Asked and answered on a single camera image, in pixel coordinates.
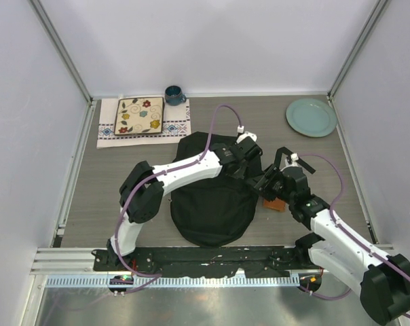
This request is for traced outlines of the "black fabric backpack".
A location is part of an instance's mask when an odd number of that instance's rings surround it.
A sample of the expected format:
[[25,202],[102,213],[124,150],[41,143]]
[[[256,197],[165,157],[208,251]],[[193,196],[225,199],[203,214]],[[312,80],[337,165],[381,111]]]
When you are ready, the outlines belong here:
[[[239,239],[253,221],[258,200],[254,180],[234,179],[225,174],[225,167],[232,161],[230,147],[236,144],[233,137],[213,135],[210,149],[223,163],[221,173],[184,185],[171,193],[170,214],[181,235],[200,247],[221,247]],[[290,155],[285,147],[277,150],[274,163],[278,168],[283,154]],[[314,169],[302,164],[302,169],[314,173]],[[260,177],[265,172],[262,168]],[[302,204],[313,198],[288,204],[293,217],[302,222],[307,217]]]

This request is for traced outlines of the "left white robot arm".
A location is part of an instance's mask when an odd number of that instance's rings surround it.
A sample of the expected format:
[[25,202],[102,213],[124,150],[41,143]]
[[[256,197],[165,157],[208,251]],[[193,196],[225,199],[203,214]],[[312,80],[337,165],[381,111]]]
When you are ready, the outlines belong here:
[[171,164],[139,162],[119,189],[120,212],[107,241],[109,263],[127,270],[143,224],[170,196],[170,216],[183,238],[213,248],[239,239],[255,216],[258,195],[247,183],[261,173],[257,136],[195,132],[179,143]]

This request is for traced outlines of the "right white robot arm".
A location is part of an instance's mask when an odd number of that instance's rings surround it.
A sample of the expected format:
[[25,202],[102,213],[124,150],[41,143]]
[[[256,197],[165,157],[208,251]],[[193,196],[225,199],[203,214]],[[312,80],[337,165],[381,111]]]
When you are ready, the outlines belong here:
[[294,252],[298,266],[317,265],[329,271],[359,297],[365,312],[380,325],[410,311],[410,261],[401,254],[388,254],[355,232],[311,192],[302,167],[271,165],[251,183],[266,200],[287,203],[293,218],[311,230],[299,239]]

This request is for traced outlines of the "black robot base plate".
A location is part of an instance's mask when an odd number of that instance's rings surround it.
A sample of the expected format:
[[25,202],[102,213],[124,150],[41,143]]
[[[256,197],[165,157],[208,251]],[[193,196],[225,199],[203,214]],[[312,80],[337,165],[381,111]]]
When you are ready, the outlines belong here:
[[137,247],[124,256],[142,274],[164,278],[231,278],[243,270],[247,278],[288,276],[291,270],[320,270],[298,247]]

